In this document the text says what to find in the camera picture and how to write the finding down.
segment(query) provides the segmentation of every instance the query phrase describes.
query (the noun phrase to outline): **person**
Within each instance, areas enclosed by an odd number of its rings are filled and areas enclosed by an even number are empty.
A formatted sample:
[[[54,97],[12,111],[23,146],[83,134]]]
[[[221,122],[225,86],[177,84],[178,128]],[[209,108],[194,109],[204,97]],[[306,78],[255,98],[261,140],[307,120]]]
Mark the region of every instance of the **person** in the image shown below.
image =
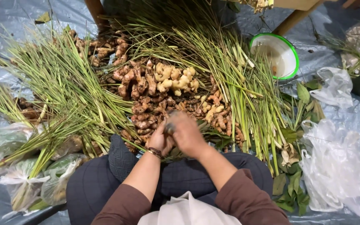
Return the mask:
[[[262,161],[221,154],[186,113],[170,119],[173,135],[163,122],[139,160],[113,135],[108,155],[75,171],[66,191],[72,225],[290,224],[270,199],[273,180]],[[174,144],[193,159],[161,164]]]

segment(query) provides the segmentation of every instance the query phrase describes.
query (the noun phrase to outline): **brown long-sleeve shirt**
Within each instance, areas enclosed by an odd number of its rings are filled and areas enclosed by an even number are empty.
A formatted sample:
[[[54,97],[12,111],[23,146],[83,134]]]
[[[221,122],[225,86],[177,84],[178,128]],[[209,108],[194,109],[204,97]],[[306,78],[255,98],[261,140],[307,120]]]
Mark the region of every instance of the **brown long-sleeve shirt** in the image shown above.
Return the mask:
[[[215,203],[242,225],[290,225],[286,214],[253,182],[248,169],[238,170],[222,187]],[[140,191],[122,184],[92,225],[136,225],[149,213],[151,203]]]

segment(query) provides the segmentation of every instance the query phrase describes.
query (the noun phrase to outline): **white cloth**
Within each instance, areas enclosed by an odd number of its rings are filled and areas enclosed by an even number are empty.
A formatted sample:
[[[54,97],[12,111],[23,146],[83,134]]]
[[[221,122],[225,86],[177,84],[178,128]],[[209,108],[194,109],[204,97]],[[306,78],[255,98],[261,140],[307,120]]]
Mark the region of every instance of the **white cloth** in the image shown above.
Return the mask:
[[[141,217],[138,225],[241,225],[236,217],[201,202],[186,192],[172,197],[159,211]]]

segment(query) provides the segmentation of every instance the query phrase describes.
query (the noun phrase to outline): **green bowl rim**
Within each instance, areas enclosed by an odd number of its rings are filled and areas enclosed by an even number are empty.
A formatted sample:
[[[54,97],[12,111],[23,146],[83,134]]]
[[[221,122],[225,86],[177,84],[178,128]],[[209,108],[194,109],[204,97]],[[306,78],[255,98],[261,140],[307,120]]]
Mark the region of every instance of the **green bowl rim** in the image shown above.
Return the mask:
[[[286,43],[288,45],[288,47],[290,47],[290,49],[293,51],[294,53],[294,57],[295,57],[295,60],[296,60],[296,66],[295,66],[295,69],[294,69],[294,72],[291,74],[291,75],[288,75],[288,76],[285,76],[285,77],[282,77],[282,78],[278,78],[276,76],[273,76],[273,79],[277,79],[277,80],[286,80],[286,79],[290,79],[292,78],[293,76],[295,76],[295,74],[298,72],[298,69],[300,67],[300,59],[298,58],[298,54],[297,54],[297,51],[295,50],[294,46],[286,39],[286,38],[283,38],[282,36],[280,35],[277,35],[277,34],[272,34],[272,33],[260,33],[258,35],[255,35],[253,37],[253,39],[250,41],[250,48],[252,48],[252,43],[254,42],[254,40],[260,36],[265,36],[265,35],[269,35],[269,36],[273,36],[273,37],[276,37],[280,40],[282,40],[284,43]]]

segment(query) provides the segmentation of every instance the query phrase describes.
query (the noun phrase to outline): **bracelet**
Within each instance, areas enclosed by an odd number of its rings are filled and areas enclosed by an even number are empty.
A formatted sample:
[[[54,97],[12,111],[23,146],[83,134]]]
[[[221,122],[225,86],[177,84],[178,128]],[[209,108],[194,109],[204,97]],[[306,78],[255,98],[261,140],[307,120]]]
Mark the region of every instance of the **bracelet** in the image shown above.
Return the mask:
[[[154,156],[158,157],[159,159],[163,159],[163,158],[162,158],[162,153],[161,153],[159,150],[154,149],[153,147],[149,147],[149,148],[147,149],[147,151],[148,151],[149,153],[153,154]]]

